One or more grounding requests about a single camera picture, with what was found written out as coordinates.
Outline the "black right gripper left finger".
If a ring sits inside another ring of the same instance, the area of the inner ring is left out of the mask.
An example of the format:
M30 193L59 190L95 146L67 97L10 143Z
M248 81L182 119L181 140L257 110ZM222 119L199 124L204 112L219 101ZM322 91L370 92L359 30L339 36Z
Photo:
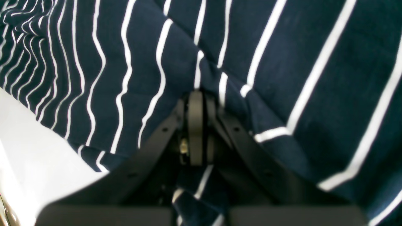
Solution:
M179 99L147 142L108 175L47 205L36 226L175 226L171 207L178 173L202 166L204 100Z

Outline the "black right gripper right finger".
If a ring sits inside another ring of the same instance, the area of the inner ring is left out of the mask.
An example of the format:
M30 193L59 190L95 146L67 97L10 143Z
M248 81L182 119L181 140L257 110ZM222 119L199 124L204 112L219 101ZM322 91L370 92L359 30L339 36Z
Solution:
M355 204L324 192L264 151L232 115L206 96L206 161L229 191L229 226L366 226Z

